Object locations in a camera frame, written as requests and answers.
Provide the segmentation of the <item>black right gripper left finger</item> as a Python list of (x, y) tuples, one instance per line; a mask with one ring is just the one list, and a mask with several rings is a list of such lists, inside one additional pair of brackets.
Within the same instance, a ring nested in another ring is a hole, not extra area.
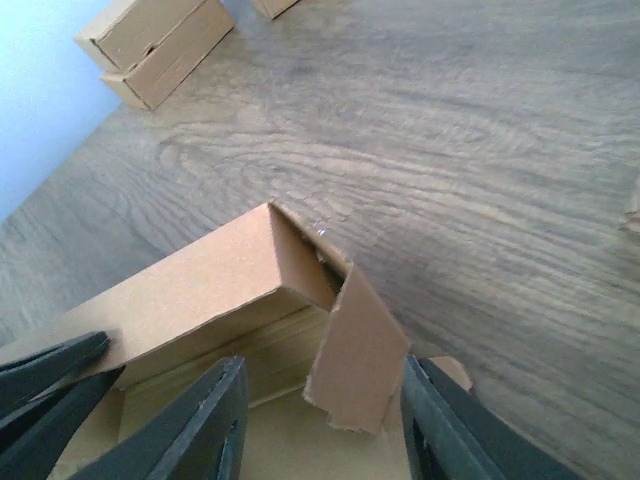
[(237, 479), (248, 422), (247, 368), (224, 358), (126, 439), (108, 393), (64, 451), (70, 479)]

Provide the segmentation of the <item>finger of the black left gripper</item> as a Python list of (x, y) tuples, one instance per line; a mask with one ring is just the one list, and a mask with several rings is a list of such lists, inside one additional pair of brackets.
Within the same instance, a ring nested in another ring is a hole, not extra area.
[(107, 351), (109, 344), (104, 331), (90, 332), (2, 365), (1, 379), (59, 379), (91, 364)]
[(31, 400), (1, 418), (1, 477), (45, 479), (122, 367)]

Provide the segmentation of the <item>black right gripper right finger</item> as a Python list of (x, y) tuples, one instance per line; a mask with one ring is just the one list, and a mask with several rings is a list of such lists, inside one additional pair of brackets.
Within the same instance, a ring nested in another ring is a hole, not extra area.
[(432, 360), (409, 355), (401, 413), (413, 479), (579, 479), (517, 434)]

